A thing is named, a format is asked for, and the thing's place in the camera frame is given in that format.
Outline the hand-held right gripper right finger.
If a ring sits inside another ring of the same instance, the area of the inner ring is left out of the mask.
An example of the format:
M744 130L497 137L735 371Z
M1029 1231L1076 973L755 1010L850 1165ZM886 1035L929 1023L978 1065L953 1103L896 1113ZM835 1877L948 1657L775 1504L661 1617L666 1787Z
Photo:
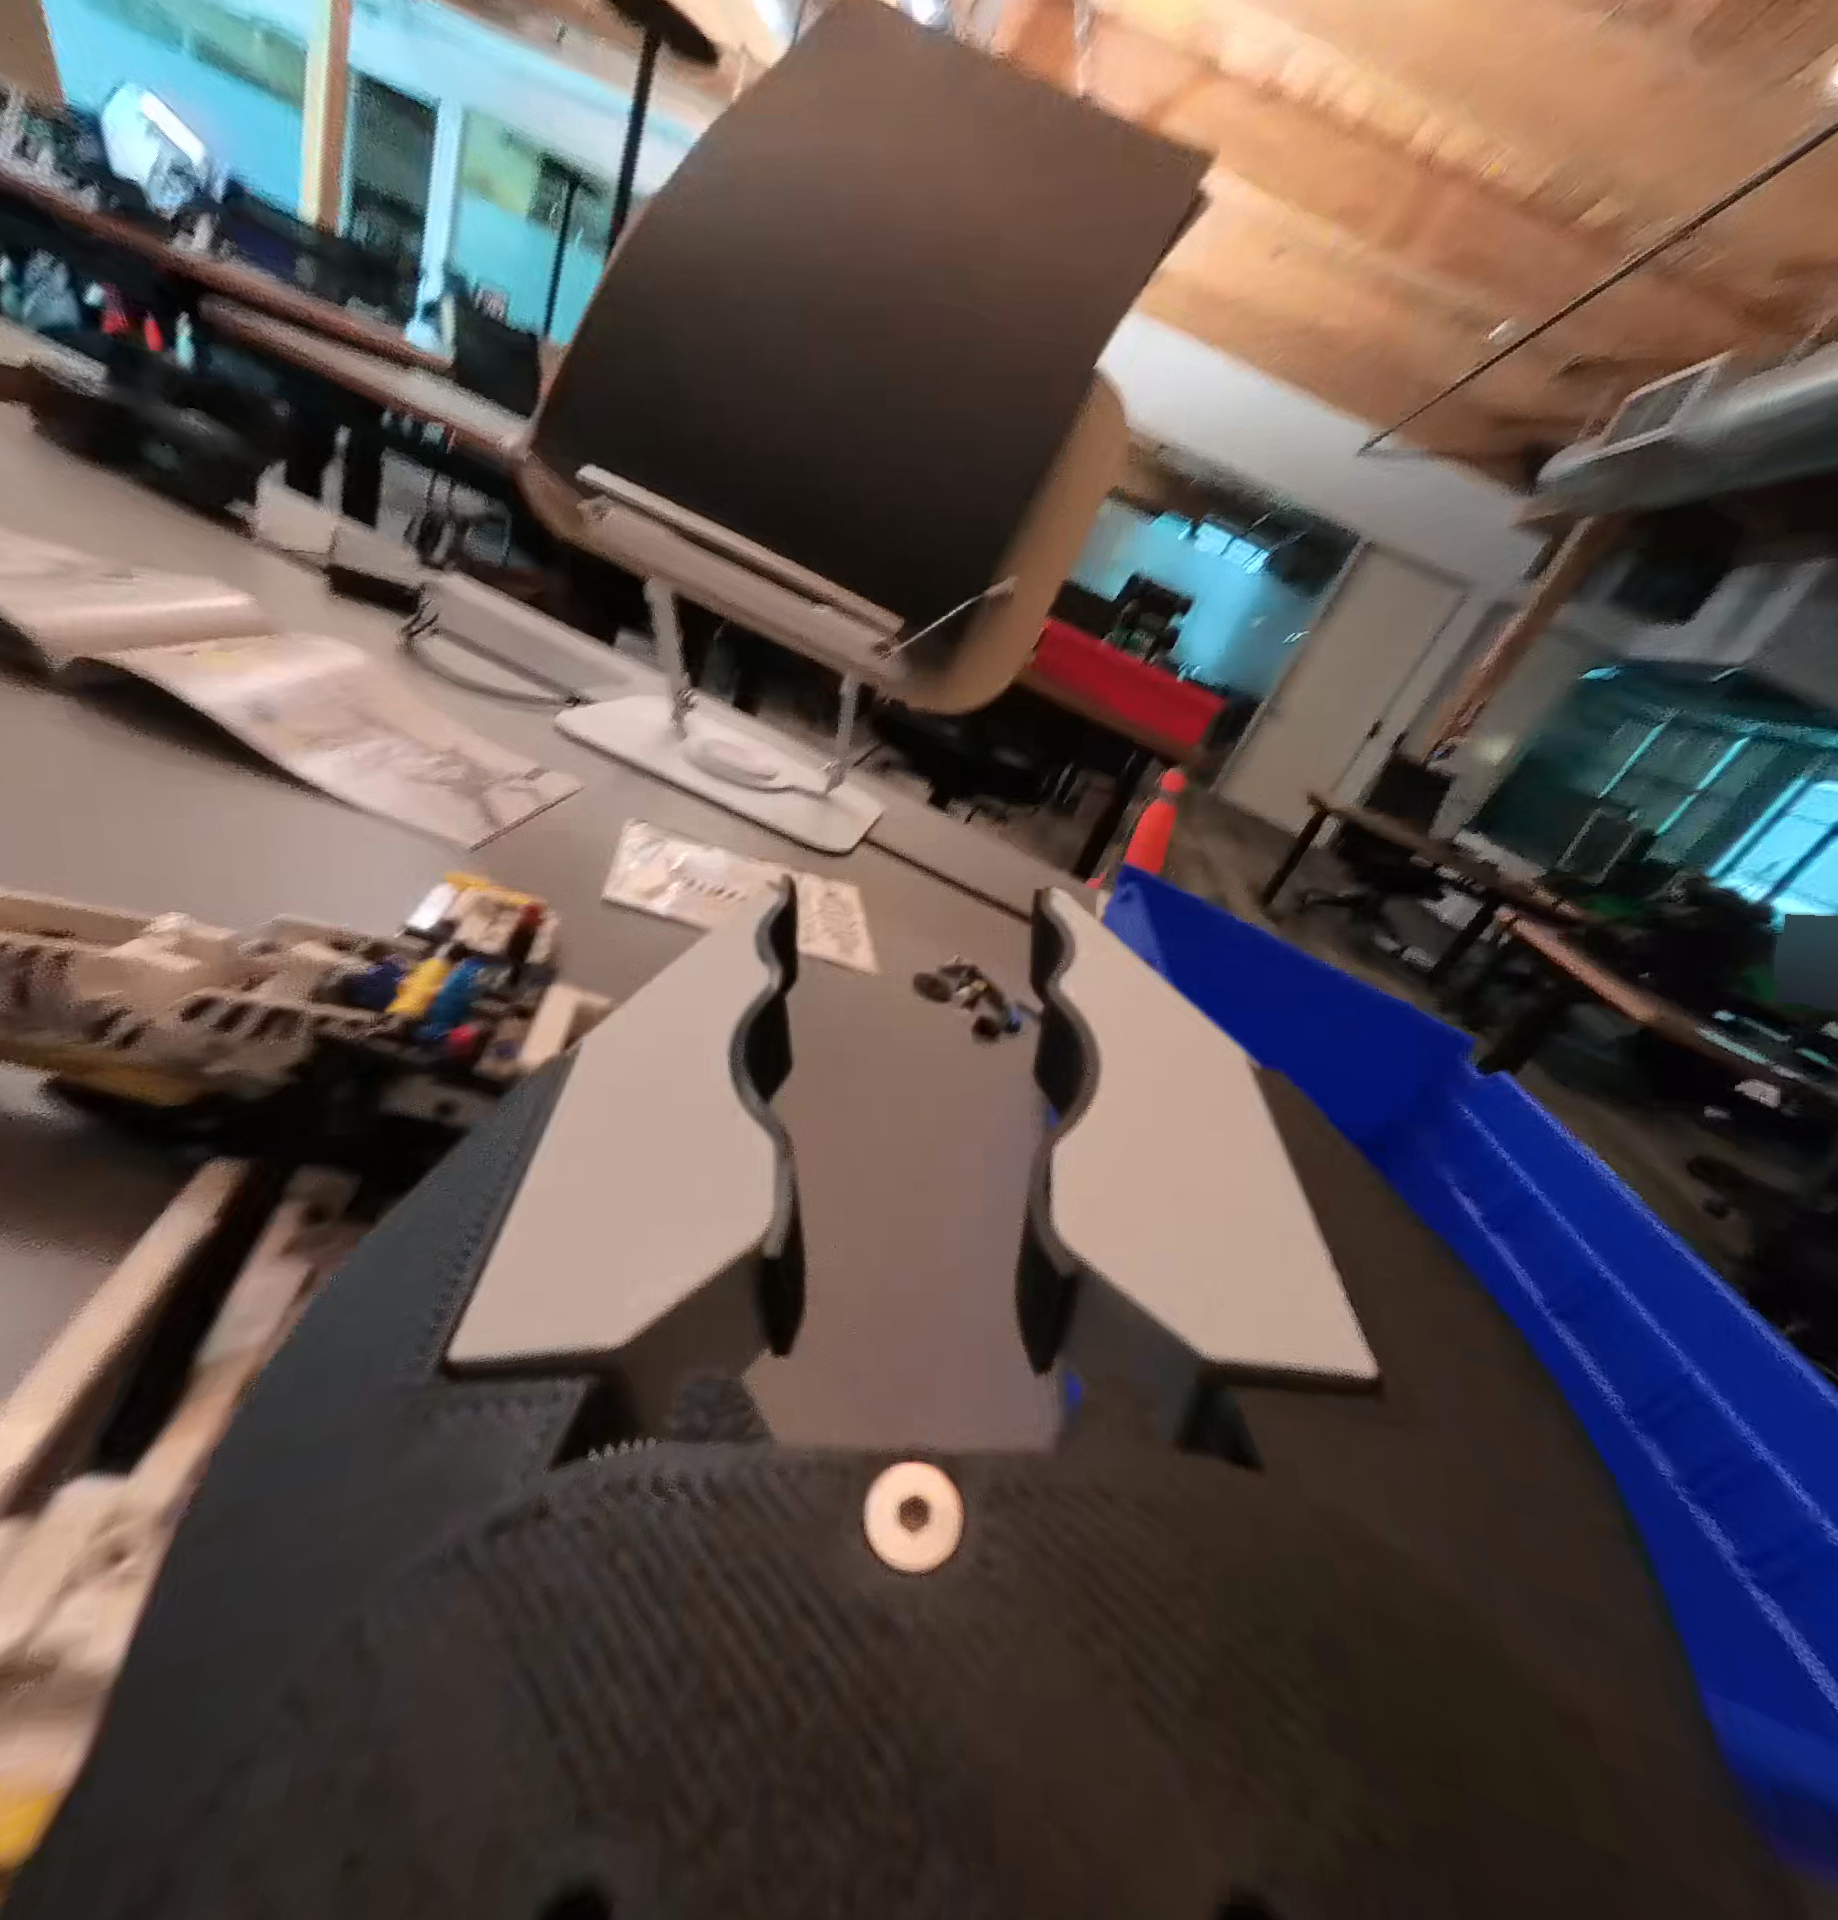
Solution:
M1377 1389L1380 1362L1247 1051L1092 908L1030 921L1016 1324L1037 1376Z

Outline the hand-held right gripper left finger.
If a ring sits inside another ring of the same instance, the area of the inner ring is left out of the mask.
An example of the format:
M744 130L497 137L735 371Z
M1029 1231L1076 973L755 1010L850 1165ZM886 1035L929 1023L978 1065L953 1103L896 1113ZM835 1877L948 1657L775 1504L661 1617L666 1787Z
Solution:
M791 1353L807 1248L777 1100L799 968L786 878L576 1044L452 1324L452 1374L682 1378Z

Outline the pile of small toy bricks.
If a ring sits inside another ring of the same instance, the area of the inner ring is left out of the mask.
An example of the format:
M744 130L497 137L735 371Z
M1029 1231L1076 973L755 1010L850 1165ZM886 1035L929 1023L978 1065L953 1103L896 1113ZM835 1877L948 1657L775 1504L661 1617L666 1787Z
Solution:
M910 985L918 998L965 1013L980 1044L1011 1040L1041 1017L1037 1005L1009 994L978 963L963 957L915 971Z

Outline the zebra sticker sheet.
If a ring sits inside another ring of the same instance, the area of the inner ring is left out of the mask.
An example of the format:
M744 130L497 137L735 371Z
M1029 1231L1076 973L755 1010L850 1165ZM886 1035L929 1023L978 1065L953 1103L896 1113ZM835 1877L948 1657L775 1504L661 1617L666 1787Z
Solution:
M883 970L865 898L855 881L793 870L707 844L649 819L619 834L601 898L651 918L713 931L791 885L803 957L873 975Z

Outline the toy brick helicopter model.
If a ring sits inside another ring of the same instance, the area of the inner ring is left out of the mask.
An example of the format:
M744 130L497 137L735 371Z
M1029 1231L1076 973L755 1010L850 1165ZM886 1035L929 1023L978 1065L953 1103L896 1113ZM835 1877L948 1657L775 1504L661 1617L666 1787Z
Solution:
M560 933L548 900L458 870L392 931L0 887L0 1067L152 1122L303 1110L457 1136L612 1013L563 975Z

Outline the instruction booklet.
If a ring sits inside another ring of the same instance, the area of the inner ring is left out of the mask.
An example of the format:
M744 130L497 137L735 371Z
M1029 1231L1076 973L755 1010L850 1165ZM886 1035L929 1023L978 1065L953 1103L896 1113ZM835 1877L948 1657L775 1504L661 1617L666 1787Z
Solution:
M274 627L238 587L5 524L0 662L74 691L150 688L286 777L462 852L583 787L426 704L366 650Z

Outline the orange traffic cone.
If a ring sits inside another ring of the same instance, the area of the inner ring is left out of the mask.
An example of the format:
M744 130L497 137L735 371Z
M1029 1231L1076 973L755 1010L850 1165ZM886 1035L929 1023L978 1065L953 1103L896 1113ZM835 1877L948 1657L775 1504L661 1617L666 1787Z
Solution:
M1155 878L1167 873L1181 819L1181 804L1189 794L1189 786L1191 780L1183 766L1168 766L1160 772L1127 835L1121 853L1121 873L1138 871Z

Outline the blue storage bin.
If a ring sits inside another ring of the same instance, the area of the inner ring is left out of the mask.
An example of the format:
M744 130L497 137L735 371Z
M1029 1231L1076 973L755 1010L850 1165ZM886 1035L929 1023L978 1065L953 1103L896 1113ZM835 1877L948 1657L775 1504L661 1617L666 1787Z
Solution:
M1160 876L1102 924L1504 1308L1621 1488L1753 1810L1838 1877L1838 1389L1462 1028Z

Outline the silver monitor stand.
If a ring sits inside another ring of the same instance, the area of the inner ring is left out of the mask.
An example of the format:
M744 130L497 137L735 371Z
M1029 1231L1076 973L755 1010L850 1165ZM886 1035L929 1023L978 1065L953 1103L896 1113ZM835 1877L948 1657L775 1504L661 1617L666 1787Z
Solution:
M574 704L557 727L574 743L714 804L807 852L846 855L884 822L886 800L859 774L865 683L839 682L830 748L810 755L780 732L709 699L687 663L678 595L649 582L659 691L623 691Z

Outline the red storage bin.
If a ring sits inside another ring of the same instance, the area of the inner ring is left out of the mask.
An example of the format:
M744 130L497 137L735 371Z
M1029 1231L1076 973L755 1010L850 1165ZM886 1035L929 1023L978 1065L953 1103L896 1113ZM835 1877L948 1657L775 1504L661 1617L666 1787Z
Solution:
M1020 686L1158 755L1186 757L1221 720L1221 691L1181 680L1075 623L1043 623Z

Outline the white door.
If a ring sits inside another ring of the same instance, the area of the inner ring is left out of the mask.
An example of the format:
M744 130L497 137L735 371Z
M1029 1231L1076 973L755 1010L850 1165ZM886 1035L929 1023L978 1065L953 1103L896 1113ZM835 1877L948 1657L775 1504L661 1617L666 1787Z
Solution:
M1347 787L1434 650L1482 609L1470 584L1365 542L1218 776L1221 801L1288 834L1303 827L1309 794Z

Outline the grey flat dock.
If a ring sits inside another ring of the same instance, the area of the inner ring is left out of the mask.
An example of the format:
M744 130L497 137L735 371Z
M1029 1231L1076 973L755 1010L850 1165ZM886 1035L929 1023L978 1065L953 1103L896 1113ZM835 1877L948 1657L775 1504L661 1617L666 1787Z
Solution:
M262 548L318 570L335 593L402 611L417 609L425 598L426 567L410 543L285 484L256 494L249 525Z

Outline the laptop on stand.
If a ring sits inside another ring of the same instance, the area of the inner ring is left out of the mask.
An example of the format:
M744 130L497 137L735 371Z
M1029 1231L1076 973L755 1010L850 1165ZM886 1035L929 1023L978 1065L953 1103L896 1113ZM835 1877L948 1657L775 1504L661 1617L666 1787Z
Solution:
M915 709L1032 659L1124 467L1101 360L1213 156L888 3L833 3L608 254L528 420L558 542Z

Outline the black pole with round disc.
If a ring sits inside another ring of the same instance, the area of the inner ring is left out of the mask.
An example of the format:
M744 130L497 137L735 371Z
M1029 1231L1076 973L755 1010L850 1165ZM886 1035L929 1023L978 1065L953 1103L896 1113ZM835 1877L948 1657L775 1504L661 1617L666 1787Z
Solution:
M637 68L625 131L619 150L612 211L606 230L603 261L606 267L625 238L637 205L645 136L651 119L652 93L665 55L697 69L713 72L721 59L721 41L707 21L707 5L698 1L608 1L608 8L639 35Z

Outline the silver ventilation duct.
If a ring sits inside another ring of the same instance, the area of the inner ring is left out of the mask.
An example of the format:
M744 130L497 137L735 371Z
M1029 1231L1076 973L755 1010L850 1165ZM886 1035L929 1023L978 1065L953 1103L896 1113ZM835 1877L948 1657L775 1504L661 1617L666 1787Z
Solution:
M1838 473L1838 339L1748 371L1716 353L1633 389L1537 473L1527 516L1645 513Z

